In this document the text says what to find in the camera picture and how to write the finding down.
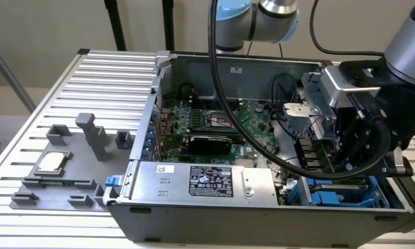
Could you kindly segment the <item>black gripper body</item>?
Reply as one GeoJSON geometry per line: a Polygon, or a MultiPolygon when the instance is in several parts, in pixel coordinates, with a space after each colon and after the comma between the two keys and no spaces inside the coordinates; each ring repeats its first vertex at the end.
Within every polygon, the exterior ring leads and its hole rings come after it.
{"type": "Polygon", "coordinates": [[[386,113],[386,124],[393,136],[393,147],[408,149],[415,136],[415,85],[408,82],[382,86],[376,97],[386,113]]]}

